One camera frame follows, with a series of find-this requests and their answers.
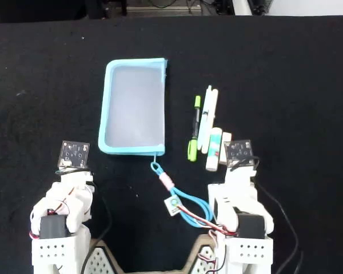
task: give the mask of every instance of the black table surface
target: black table surface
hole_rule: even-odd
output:
[[[90,142],[88,164],[113,212],[105,242],[125,271],[180,269],[202,229],[169,217],[150,157],[97,147],[105,66],[165,57],[166,154],[175,184],[207,199],[225,169],[190,163],[195,94],[220,91],[215,126],[251,139],[258,181],[286,209],[301,273],[343,273],[343,17],[153,18],[0,25],[0,273],[31,272],[29,213],[57,179],[62,140]],[[293,248],[279,209],[273,269]],[[198,208],[187,203],[200,214]],[[88,223],[106,225],[95,197]],[[298,256],[284,273],[292,273]]]

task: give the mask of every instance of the green marker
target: green marker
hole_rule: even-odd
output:
[[[200,108],[201,108],[201,97],[196,96],[194,101],[194,109],[196,110],[196,115],[193,119],[193,134],[192,139],[188,143],[188,160],[195,162],[197,160],[197,138],[198,138],[198,128],[200,125]]]

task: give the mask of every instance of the white plastic bracket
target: white plastic bracket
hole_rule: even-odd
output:
[[[55,273],[51,272],[54,265],[61,265],[62,273],[80,273],[89,243],[90,232],[85,225],[71,237],[32,240],[34,274]]]
[[[229,249],[229,261],[243,264],[273,264],[273,240],[229,238],[225,240]]]

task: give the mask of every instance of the white marker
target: white marker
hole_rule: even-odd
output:
[[[222,139],[221,139],[221,149],[220,149],[220,164],[227,164],[227,159],[226,159],[226,150],[225,150],[225,142],[230,142],[232,139],[233,135],[228,132],[223,132],[222,133]]]
[[[214,127],[211,130],[210,146],[208,149],[206,170],[217,171],[218,156],[220,154],[222,129]]]
[[[204,142],[204,137],[205,137],[205,127],[206,127],[206,122],[207,122],[207,117],[208,117],[208,110],[209,110],[209,105],[210,105],[210,97],[212,93],[212,86],[208,86],[206,90],[206,95],[205,95],[205,101],[204,101],[204,107],[202,109],[202,117],[200,121],[200,131],[198,133],[198,139],[197,139],[197,149],[201,150],[203,142]]]
[[[213,127],[213,120],[215,119],[215,110],[217,104],[218,90],[213,89],[210,96],[210,106],[208,109],[208,117],[205,126],[205,132],[202,141],[202,153],[206,154],[208,152],[208,145],[210,142],[211,129]]]

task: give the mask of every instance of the pencil case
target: pencil case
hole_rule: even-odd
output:
[[[164,58],[108,63],[98,135],[101,151],[120,155],[165,153],[166,65]]]

